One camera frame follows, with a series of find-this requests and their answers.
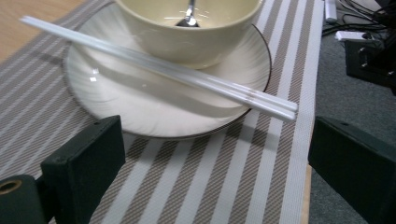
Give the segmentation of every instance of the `striped placemat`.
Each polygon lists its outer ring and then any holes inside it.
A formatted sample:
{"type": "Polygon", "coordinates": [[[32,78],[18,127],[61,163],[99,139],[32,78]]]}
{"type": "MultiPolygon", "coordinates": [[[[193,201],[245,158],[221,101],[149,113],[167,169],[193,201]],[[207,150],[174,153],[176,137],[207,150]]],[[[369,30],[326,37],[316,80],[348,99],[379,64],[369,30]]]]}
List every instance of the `striped placemat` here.
{"type": "MultiPolygon", "coordinates": [[[[76,29],[111,1],[87,1],[58,24],[76,29]]],[[[125,135],[127,161],[92,223],[300,223],[323,1],[265,0],[256,25],[269,43],[267,92],[299,104],[295,122],[250,111],[187,141],[125,135]]],[[[0,65],[0,178],[39,177],[39,163],[95,121],[63,76],[68,47],[41,34],[0,65]]]]}

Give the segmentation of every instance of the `chopsticks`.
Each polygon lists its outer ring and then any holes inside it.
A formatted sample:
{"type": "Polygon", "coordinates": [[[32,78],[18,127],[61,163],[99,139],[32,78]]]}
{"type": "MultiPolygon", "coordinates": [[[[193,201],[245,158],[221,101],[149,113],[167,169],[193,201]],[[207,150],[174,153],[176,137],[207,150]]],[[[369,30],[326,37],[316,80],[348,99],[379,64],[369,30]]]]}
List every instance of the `chopsticks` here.
{"type": "Polygon", "coordinates": [[[136,66],[148,69],[159,75],[172,78],[193,87],[213,91],[241,105],[248,106],[274,118],[283,121],[293,121],[296,118],[295,112],[298,106],[294,102],[275,97],[265,92],[256,91],[222,78],[210,76],[176,63],[170,63],[132,49],[120,47],[33,17],[25,16],[21,18],[21,21],[59,37],[124,59],[129,63],[133,63],[136,66]]]}

